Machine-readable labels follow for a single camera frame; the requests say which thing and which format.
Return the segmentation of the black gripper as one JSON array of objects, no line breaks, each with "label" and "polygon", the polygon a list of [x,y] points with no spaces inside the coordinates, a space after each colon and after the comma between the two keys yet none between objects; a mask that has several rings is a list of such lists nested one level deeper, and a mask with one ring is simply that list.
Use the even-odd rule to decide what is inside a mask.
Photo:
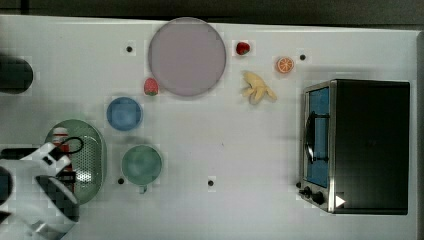
[{"label": "black gripper", "polygon": [[56,175],[72,193],[75,192],[76,172],[70,169],[64,169]]}]

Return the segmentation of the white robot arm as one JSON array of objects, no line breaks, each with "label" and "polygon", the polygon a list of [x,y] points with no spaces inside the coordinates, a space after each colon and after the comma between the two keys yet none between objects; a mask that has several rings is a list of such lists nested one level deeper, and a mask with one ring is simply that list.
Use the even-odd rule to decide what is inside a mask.
[{"label": "white robot arm", "polygon": [[78,223],[79,201],[58,179],[69,164],[52,143],[1,160],[1,240],[60,240]]}]

